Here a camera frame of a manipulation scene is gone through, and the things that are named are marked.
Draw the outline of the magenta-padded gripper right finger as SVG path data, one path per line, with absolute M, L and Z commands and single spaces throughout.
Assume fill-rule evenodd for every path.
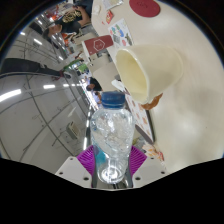
M 155 156 L 148 157 L 138 148 L 131 148 L 128 178 L 132 188 L 143 187 L 167 175 L 168 172 Z

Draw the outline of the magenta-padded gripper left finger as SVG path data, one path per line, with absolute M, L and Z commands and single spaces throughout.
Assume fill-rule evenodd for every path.
M 77 157 L 69 156 L 56 175 L 84 188 L 97 186 L 97 175 L 93 146 L 89 146 Z

